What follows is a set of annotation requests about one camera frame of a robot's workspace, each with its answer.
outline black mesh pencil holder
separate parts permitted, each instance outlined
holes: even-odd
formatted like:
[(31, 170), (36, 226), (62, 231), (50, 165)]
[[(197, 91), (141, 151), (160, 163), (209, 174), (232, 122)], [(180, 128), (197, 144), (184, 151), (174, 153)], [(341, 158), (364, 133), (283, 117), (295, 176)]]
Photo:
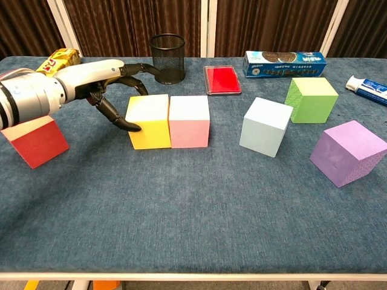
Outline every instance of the black mesh pencil holder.
[(159, 34), (149, 41), (153, 65), (160, 70), (155, 76), (159, 83), (172, 85), (184, 80), (184, 45), (185, 40), (172, 33)]

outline red cube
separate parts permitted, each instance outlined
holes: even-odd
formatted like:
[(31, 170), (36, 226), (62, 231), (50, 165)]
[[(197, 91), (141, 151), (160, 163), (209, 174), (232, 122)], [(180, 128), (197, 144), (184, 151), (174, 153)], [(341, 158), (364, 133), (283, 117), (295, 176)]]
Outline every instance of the red cube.
[(32, 169), (69, 148), (66, 139), (50, 116), (6, 128), (1, 132)]

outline brown curtain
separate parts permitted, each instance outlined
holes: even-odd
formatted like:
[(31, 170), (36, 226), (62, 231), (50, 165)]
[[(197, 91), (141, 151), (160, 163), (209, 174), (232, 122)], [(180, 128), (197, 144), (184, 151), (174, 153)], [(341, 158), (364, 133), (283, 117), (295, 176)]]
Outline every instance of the brown curtain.
[(387, 0), (350, 0), (328, 57), (387, 58)]
[(47, 1), (0, 0), (0, 58), (49, 56), (65, 47)]
[(319, 51), (337, 0), (218, 0), (215, 56)]
[(150, 56), (149, 39), (176, 33), (200, 55), (200, 0), (65, 0), (84, 56)]

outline yellow snack box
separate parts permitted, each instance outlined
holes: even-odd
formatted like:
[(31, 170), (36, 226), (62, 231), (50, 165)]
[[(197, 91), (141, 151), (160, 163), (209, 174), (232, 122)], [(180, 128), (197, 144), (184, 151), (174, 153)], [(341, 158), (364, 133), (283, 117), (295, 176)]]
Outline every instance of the yellow snack box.
[(80, 64), (80, 57), (77, 50), (73, 48), (61, 48), (50, 55), (36, 71), (52, 77), (58, 70), (66, 66), (78, 64)]

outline floor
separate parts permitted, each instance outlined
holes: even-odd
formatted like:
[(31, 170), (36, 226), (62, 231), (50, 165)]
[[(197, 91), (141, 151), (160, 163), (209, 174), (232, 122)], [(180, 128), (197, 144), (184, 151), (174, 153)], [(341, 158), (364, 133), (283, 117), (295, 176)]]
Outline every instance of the floor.
[[(0, 290), (24, 290), (24, 281), (0, 282)], [(71, 290), (67, 281), (42, 281), (36, 290)], [(387, 282), (331, 282), (327, 290), (386, 290)], [(126, 282), (124, 290), (309, 290), (307, 282)]]

